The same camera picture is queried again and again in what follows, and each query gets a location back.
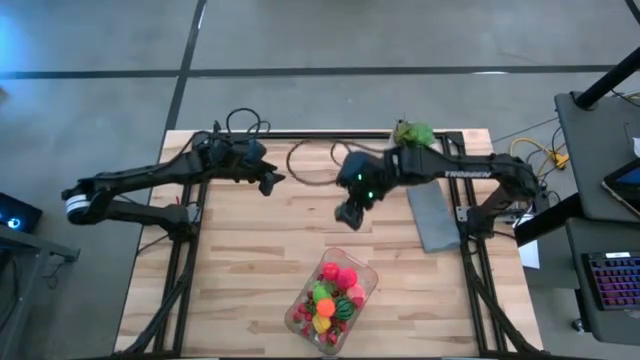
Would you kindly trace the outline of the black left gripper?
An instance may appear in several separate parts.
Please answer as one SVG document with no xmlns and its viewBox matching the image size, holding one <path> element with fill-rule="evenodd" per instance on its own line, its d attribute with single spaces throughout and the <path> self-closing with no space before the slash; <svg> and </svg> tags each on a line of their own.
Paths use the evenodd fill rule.
<svg viewBox="0 0 640 360">
<path fill-rule="evenodd" d="M 263 179 L 259 191 L 270 196 L 274 184 L 283 181 L 286 176 L 270 172 L 270 165 L 263 160 L 266 147 L 257 140 L 232 142 L 215 139 L 207 144 L 208 179 Z"/>
</svg>

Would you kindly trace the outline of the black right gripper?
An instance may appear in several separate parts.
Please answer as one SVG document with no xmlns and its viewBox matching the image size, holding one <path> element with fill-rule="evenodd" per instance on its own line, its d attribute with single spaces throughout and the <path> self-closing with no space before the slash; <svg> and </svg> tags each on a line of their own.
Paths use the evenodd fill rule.
<svg viewBox="0 0 640 360">
<path fill-rule="evenodd" d="M 358 231 L 362 226 L 365 205 L 383 200 L 395 187 L 395 180 L 383 155 L 354 151 L 345 157 L 336 184 L 347 190 L 351 201 L 345 200 L 335 208 L 335 220 Z"/>
</svg>

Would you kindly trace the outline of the clear plastic tupperware container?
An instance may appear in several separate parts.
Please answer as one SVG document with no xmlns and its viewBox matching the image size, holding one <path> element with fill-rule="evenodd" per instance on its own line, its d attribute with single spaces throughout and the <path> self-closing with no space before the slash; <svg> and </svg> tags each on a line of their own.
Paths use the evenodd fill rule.
<svg viewBox="0 0 640 360">
<path fill-rule="evenodd" d="M 313 298 L 312 298 L 312 290 L 313 290 L 314 284 L 317 281 L 322 282 L 326 286 L 327 290 L 331 292 L 331 298 L 333 299 L 334 303 L 338 298 L 348 298 L 346 295 L 346 290 L 338 289 L 335 281 L 326 281 L 322 278 L 322 274 L 321 274 L 322 267 L 327 262 L 334 262 L 338 264 L 340 266 L 340 269 L 353 268 L 358 274 L 357 284 L 360 284 L 364 288 L 366 292 L 366 298 L 364 300 L 363 305 L 360 308 L 356 307 L 356 310 L 353 316 L 348 321 L 338 320 L 334 318 L 332 315 L 330 317 L 331 323 L 332 323 L 331 328 L 324 334 L 317 334 L 313 328 L 312 321 L 307 322 L 305 320 L 305 314 L 307 313 L 311 314 L 312 316 L 316 315 L 316 303 L 313 301 Z M 299 335 L 304 340 L 311 343 L 323 354 L 336 355 L 342 349 L 349 333 L 351 332 L 358 317 L 360 316 L 362 310 L 364 309 L 370 295 L 375 290 L 378 284 L 378 280 L 379 280 L 379 277 L 377 273 L 370 266 L 356 259 L 355 257 L 348 254 L 342 249 L 330 248 L 324 252 L 318 265 L 316 265 L 310 277 L 306 281 L 305 285 L 302 287 L 300 294 L 296 297 L 295 301 L 289 307 L 289 309 L 287 309 L 284 315 L 285 326 L 291 332 Z M 298 312 L 298 306 L 300 304 L 304 304 L 306 306 L 307 312 L 305 314 L 301 313 L 302 321 L 300 323 L 294 323 L 292 321 L 292 315 Z M 339 322 L 346 323 L 347 325 L 346 332 L 341 332 L 338 329 Z M 301 334 L 302 329 L 307 325 L 311 326 L 311 333 L 308 337 L 303 336 Z M 329 334 L 335 334 L 337 336 L 337 342 L 335 344 L 330 344 L 328 342 L 327 337 Z"/>
</svg>

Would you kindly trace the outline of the small toy watermelon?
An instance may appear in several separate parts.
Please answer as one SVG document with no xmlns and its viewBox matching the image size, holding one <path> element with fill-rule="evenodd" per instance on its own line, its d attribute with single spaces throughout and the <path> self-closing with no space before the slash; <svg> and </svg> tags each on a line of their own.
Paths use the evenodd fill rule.
<svg viewBox="0 0 640 360">
<path fill-rule="evenodd" d="M 333 317 L 341 320 L 348 321 L 356 310 L 355 304 L 348 298 L 338 298 L 335 301 L 335 312 Z"/>
</svg>

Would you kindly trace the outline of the grey folded cloth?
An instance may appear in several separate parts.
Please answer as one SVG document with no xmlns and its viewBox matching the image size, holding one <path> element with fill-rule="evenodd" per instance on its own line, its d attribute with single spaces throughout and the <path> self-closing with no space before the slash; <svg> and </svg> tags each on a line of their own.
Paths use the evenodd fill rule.
<svg viewBox="0 0 640 360">
<path fill-rule="evenodd" d="M 406 193 L 424 252 L 457 250 L 458 228 L 438 182 L 408 187 Z"/>
</svg>

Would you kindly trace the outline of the succulent in white patterned pot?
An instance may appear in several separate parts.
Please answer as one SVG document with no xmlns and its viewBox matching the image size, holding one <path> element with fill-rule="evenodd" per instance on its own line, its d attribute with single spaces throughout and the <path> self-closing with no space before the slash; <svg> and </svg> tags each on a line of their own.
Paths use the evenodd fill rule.
<svg viewBox="0 0 640 360">
<path fill-rule="evenodd" d="M 433 128 L 429 124 L 409 122 L 405 119 L 396 121 L 391 135 L 391 142 L 398 146 L 430 147 L 435 141 Z"/>
</svg>

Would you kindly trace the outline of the white paper sheet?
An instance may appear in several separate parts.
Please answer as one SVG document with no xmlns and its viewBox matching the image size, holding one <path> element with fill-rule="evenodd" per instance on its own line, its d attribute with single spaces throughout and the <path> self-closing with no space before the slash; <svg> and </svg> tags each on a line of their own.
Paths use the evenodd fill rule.
<svg viewBox="0 0 640 360">
<path fill-rule="evenodd" d="M 518 218 L 512 225 L 513 229 L 516 229 L 521 223 L 527 222 L 533 219 L 534 216 L 530 213 L 524 214 L 521 218 Z M 538 241 L 533 240 L 525 245 L 518 246 L 519 256 L 523 267 L 531 269 L 540 268 L 540 257 L 538 250 Z"/>
</svg>

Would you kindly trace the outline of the dark metal stand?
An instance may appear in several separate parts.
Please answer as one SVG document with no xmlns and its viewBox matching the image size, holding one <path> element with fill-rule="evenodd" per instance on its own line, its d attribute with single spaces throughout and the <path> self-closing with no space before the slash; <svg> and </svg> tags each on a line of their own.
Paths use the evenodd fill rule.
<svg viewBox="0 0 640 360">
<path fill-rule="evenodd" d="M 36 283 L 42 279 L 49 258 L 56 255 L 64 262 L 75 262 L 80 250 L 0 225 L 1 248 L 15 256 L 18 268 L 9 291 L 9 310 L 0 315 L 0 360 L 10 360 L 17 351 L 19 337 L 36 298 Z"/>
</svg>

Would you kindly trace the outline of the black device with blue light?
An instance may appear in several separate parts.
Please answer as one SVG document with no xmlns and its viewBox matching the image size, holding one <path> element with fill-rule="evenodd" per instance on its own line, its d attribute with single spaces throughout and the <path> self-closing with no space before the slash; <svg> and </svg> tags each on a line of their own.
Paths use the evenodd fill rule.
<svg viewBox="0 0 640 360">
<path fill-rule="evenodd" d="M 0 224 L 12 230 L 33 233 L 43 212 L 25 202 L 0 192 Z"/>
</svg>

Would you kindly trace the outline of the dark grey desk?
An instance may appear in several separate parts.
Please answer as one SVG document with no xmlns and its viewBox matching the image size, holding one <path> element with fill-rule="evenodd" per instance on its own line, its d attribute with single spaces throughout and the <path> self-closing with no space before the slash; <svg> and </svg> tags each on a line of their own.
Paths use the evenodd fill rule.
<svg viewBox="0 0 640 360">
<path fill-rule="evenodd" d="M 640 108 L 604 97 L 591 110 L 579 108 L 571 94 L 554 97 L 577 192 L 586 217 L 640 223 L 601 186 L 604 178 L 636 158 L 633 136 L 640 136 Z"/>
<path fill-rule="evenodd" d="M 585 253 L 640 252 L 640 225 L 571 218 L 565 229 L 579 282 L 580 314 L 585 329 L 601 342 L 640 346 L 640 310 L 602 311 L 582 261 Z"/>
</svg>

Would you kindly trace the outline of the backlit black keyboard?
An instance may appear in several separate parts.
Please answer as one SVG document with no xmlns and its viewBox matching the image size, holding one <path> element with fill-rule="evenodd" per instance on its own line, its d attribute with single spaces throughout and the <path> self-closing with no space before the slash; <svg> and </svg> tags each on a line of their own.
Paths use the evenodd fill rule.
<svg viewBox="0 0 640 360">
<path fill-rule="evenodd" d="M 602 311 L 640 310 L 640 252 L 585 253 L 582 261 Z"/>
</svg>

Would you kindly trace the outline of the tablet computer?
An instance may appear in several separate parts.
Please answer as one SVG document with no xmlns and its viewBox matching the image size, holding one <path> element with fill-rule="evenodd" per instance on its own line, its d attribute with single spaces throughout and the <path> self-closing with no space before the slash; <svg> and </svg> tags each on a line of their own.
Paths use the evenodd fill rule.
<svg viewBox="0 0 640 360">
<path fill-rule="evenodd" d="M 637 218 L 640 218 L 640 158 L 604 177 L 601 187 Z"/>
</svg>

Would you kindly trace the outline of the black pole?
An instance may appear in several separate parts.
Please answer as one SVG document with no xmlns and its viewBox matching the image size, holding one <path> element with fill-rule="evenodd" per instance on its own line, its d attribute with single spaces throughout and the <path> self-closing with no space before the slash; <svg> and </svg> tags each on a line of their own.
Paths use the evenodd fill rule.
<svg viewBox="0 0 640 360">
<path fill-rule="evenodd" d="M 639 69 L 640 46 L 591 85 L 586 91 L 578 95 L 572 94 L 575 105 L 583 110 L 591 110 L 601 98 Z"/>
</svg>

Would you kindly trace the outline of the black aluminium table frame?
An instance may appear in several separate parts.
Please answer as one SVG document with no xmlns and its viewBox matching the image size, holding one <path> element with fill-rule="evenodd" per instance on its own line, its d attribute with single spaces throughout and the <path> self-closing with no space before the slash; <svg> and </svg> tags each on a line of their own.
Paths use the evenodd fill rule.
<svg viewBox="0 0 640 360">
<path fill-rule="evenodd" d="M 270 196 L 211 180 L 162 185 L 155 206 L 182 198 L 198 216 L 186 244 L 141 235 L 114 347 L 116 360 L 178 358 L 528 358 L 542 344 L 512 230 L 476 239 L 456 219 L 457 250 L 424 252 L 407 193 L 394 188 L 358 231 L 335 220 L 335 179 L 354 151 L 380 155 L 386 130 L 270 131 L 265 159 L 284 173 Z M 370 266 L 378 284 L 336 355 L 284 323 L 324 252 Z"/>
</svg>

